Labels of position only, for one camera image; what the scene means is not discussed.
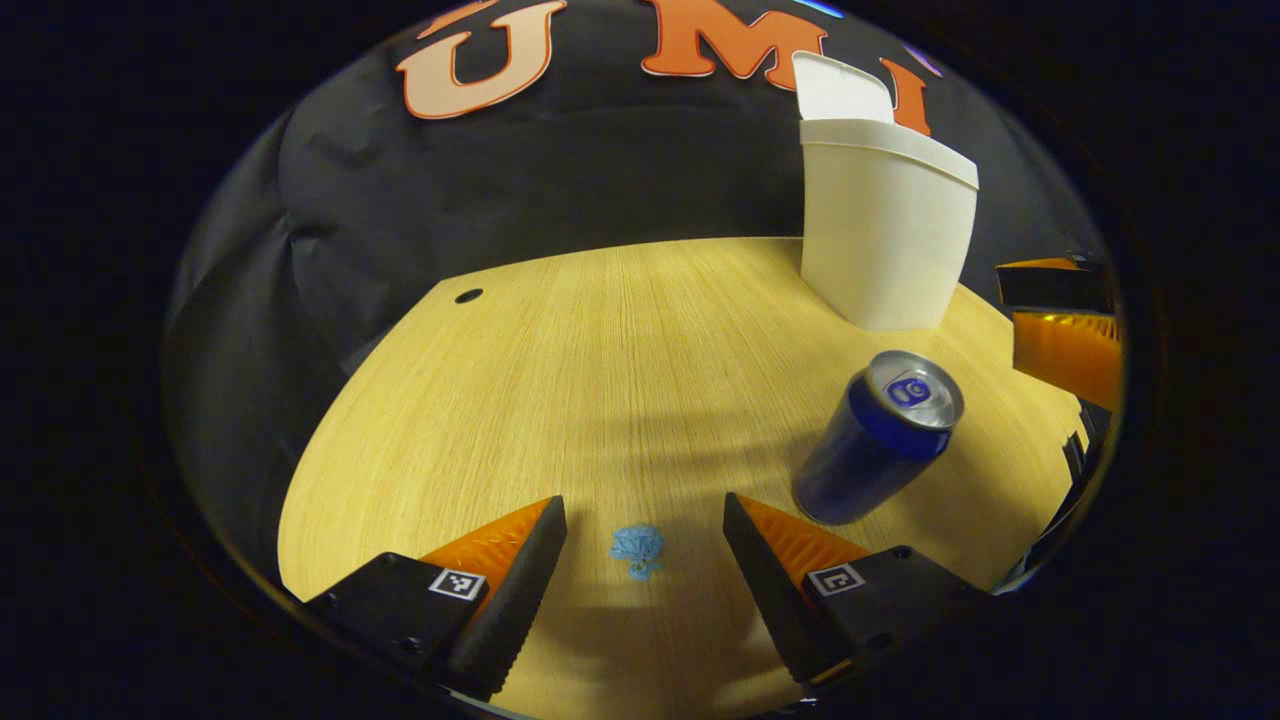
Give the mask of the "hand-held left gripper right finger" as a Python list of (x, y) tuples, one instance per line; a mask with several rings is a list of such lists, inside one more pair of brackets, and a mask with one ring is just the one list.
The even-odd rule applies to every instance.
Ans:
[(740, 493), (724, 496), (724, 538), (800, 684), (864, 673), (991, 602), (911, 546), (870, 552)]

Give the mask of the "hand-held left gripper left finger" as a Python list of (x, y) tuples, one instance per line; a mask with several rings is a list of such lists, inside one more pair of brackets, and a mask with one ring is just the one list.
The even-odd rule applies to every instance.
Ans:
[(529, 637), (567, 536), (564, 501), (547, 497), (420, 559), (379, 553), (306, 606), (398, 673), (488, 701)]

